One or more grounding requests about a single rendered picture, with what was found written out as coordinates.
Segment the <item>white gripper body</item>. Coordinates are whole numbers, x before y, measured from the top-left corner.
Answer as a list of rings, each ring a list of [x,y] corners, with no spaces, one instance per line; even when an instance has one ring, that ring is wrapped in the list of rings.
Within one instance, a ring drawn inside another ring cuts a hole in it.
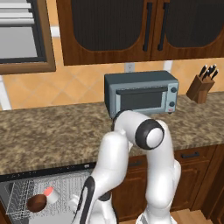
[[[69,206],[73,211],[72,224],[85,224],[85,221],[83,219],[83,212],[85,206],[83,196],[78,197],[74,194],[72,199],[69,201]]]

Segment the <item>white cup with red top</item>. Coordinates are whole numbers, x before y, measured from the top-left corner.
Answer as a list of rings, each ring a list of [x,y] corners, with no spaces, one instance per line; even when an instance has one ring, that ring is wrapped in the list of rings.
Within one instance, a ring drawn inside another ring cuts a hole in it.
[[[44,190],[44,195],[46,196],[48,204],[56,203],[60,196],[59,193],[52,186],[48,186]]]

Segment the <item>brown bowl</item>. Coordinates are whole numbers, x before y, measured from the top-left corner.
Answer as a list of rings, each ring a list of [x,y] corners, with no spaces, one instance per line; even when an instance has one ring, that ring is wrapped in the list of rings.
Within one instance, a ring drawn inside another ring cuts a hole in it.
[[[33,213],[42,211],[46,207],[46,196],[44,194],[36,194],[27,200],[27,208]]]

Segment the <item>black fronted dishwasher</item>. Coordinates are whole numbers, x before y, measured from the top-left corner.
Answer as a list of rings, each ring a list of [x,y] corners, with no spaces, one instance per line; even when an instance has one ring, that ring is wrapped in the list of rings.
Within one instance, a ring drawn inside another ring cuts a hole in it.
[[[12,174],[0,174],[0,201],[3,203],[5,212],[7,210],[6,202],[8,201],[12,185],[19,180],[23,179],[38,179],[50,176],[64,175],[72,172],[89,172],[95,168],[95,163],[74,164],[62,166],[58,168],[49,168],[36,171],[24,171]]]

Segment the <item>brown base cupboard door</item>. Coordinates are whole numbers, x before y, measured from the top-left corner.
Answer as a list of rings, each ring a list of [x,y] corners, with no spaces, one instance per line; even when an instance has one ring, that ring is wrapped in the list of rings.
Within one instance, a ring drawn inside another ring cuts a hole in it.
[[[182,165],[181,177],[171,205],[171,211],[192,207],[205,177],[207,166],[208,163]]]
[[[134,220],[146,206],[146,171],[133,171],[112,190],[112,204],[119,221]]]

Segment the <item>brown drawer front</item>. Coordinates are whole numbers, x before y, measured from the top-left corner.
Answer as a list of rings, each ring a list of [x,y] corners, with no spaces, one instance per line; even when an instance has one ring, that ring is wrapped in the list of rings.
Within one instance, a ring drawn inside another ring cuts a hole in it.
[[[129,162],[134,162],[140,160],[143,162],[143,167],[129,167],[128,165],[128,172],[133,172],[133,171],[141,171],[141,170],[145,170],[147,168],[147,159],[145,155],[141,155],[141,156],[135,156],[135,157],[130,157],[129,158]]]
[[[197,148],[192,148],[192,149],[184,149],[184,150],[175,150],[174,151],[174,156],[175,159],[179,161],[181,164],[182,172],[185,171],[190,171],[194,168],[201,167],[203,165],[207,165],[207,163],[210,162],[214,151],[215,151],[216,146],[203,146],[203,147],[197,147]],[[195,151],[199,152],[199,157],[192,157],[192,158],[187,158],[183,159],[181,157],[181,153],[185,154],[192,154]]]

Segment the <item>grey-blue toaster oven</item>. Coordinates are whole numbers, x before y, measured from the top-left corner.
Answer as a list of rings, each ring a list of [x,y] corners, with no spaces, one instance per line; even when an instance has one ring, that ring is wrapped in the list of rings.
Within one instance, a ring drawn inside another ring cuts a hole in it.
[[[104,102],[111,118],[119,111],[173,113],[179,81],[165,70],[104,75]]]

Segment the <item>brown base cupboard run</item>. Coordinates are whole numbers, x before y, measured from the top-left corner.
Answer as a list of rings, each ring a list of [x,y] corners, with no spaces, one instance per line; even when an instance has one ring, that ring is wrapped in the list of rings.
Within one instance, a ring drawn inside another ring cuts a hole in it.
[[[224,144],[215,147],[191,210],[200,210],[213,224],[224,224]]]

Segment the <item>wooden knife block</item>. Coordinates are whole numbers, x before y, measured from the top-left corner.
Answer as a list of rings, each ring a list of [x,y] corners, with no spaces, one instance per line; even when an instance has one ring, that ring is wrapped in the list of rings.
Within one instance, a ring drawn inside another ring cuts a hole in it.
[[[186,92],[186,96],[198,104],[205,103],[207,101],[207,94],[213,85],[214,80],[212,80],[209,76],[202,79],[196,75],[191,86]]]

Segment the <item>wooden framed window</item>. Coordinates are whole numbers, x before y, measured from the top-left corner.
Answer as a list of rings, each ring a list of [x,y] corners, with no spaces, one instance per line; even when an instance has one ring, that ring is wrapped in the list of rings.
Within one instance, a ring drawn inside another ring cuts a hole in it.
[[[0,74],[55,70],[46,0],[0,0]]]

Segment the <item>white wall socket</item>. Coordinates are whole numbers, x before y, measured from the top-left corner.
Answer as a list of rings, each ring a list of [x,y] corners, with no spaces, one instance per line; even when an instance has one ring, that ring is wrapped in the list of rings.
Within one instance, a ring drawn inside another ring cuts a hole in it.
[[[126,63],[124,65],[124,72],[125,73],[132,73],[134,71],[135,71],[135,63],[134,62]]]

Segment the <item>brown wall cupboard door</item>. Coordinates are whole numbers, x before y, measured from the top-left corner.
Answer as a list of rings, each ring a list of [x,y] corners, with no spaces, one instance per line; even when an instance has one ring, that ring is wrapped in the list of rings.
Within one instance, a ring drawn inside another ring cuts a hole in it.
[[[144,52],[147,3],[156,0],[56,0],[66,66],[148,61]]]
[[[170,5],[159,51],[164,3]],[[156,0],[152,6],[151,60],[224,58],[224,0]]]

